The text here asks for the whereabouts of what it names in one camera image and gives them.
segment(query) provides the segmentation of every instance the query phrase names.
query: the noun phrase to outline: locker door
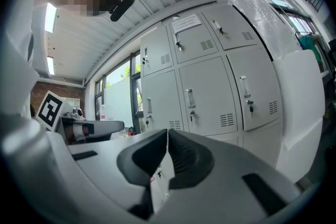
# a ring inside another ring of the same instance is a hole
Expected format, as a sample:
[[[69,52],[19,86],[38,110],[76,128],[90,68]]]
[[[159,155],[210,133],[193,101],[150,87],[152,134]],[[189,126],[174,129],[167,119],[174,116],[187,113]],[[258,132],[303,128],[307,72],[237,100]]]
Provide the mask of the locker door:
[[[146,58],[141,67],[144,76],[173,65],[166,27],[160,27],[141,38],[141,50],[142,57]]]
[[[244,130],[264,125],[280,116],[280,87],[272,62],[262,48],[252,46],[227,54],[238,86]],[[247,101],[253,101],[253,113]]]
[[[224,50],[257,44],[258,36],[243,16],[232,6],[221,6],[203,12]]]
[[[149,122],[146,130],[184,130],[175,71],[141,80],[144,120]]]
[[[204,24],[194,26],[177,34],[170,24],[170,31],[174,40],[174,48],[177,62],[185,62],[204,55],[214,54],[218,49]],[[176,42],[179,41],[182,50],[179,50]]]
[[[236,110],[222,58],[182,67],[180,74],[190,132],[201,135],[236,132]]]

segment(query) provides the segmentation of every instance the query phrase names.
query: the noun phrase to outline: fluorescent light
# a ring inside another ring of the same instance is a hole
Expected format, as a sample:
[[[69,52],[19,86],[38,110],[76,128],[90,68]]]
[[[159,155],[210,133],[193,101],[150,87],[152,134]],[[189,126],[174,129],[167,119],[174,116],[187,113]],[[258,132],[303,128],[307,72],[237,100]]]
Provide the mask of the fluorescent light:
[[[48,69],[49,69],[49,74],[54,75],[54,59],[53,57],[48,56],[47,57],[47,62],[48,62]]]
[[[55,15],[56,10],[54,6],[52,6],[51,3],[48,3],[47,5],[47,12],[46,12],[46,21],[44,24],[44,30],[52,33],[54,31],[54,22],[55,22]]]

